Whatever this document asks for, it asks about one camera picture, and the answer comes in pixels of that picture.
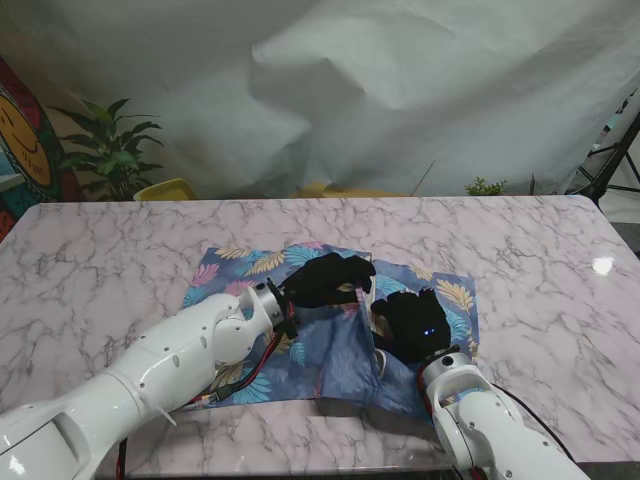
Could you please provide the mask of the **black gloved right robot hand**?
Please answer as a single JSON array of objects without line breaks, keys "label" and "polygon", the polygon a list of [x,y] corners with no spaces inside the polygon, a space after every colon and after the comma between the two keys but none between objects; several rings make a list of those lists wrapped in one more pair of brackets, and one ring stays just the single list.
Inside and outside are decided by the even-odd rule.
[{"label": "black gloved right robot hand", "polygon": [[375,347],[405,365],[421,363],[451,346],[450,326],[433,289],[394,292],[373,302],[371,312],[387,321],[392,335],[373,334]]}]

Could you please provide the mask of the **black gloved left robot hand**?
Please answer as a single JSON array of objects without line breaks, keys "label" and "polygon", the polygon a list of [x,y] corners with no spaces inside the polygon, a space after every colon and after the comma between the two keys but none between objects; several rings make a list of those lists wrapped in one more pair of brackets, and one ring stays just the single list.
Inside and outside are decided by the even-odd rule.
[{"label": "black gloved left robot hand", "polygon": [[287,277],[280,289],[296,307],[319,308],[358,301],[357,289],[371,291],[374,265],[359,256],[337,253],[313,258]]}]

